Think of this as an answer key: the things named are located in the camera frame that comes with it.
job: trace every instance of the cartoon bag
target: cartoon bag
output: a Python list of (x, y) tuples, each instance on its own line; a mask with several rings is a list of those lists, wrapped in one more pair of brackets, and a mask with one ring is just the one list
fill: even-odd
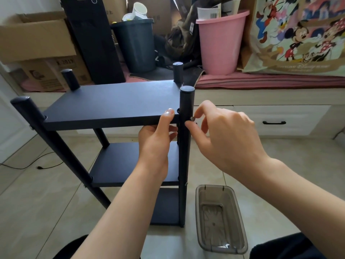
[(246, 0), (243, 72), (345, 76), (345, 0)]

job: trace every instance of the pink trash bin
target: pink trash bin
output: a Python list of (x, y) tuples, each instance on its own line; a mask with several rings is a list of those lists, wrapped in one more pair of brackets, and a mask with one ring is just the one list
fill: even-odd
[(199, 25), (201, 60), (207, 74), (235, 71), (248, 10), (221, 18), (196, 20)]

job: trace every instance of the left hand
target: left hand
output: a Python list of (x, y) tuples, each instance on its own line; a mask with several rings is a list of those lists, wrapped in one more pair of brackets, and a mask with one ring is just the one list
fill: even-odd
[(170, 142), (177, 136), (177, 127), (170, 125), (174, 115), (170, 108), (161, 115), (158, 125), (144, 126), (139, 132), (138, 165), (158, 176), (162, 182), (168, 174)]

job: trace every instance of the right hand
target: right hand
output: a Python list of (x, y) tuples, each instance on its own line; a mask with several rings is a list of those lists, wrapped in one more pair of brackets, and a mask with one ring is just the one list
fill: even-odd
[(243, 184), (255, 181), (270, 160), (255, 124), (245, 113), (217, 108), (204, 101), (194, 116), (205, 115), (201, 129), (195, 122), (186, 121), (201, 153), (223, 172)]

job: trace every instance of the black drawer handle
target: black drawer handle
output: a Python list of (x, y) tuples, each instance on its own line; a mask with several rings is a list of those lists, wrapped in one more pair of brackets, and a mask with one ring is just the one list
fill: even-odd
[(266, 121), (263, 121), (262, 123), (263, 124), (286, 124), (285, 121), (281, 121), (281, 122), (266, 122)]

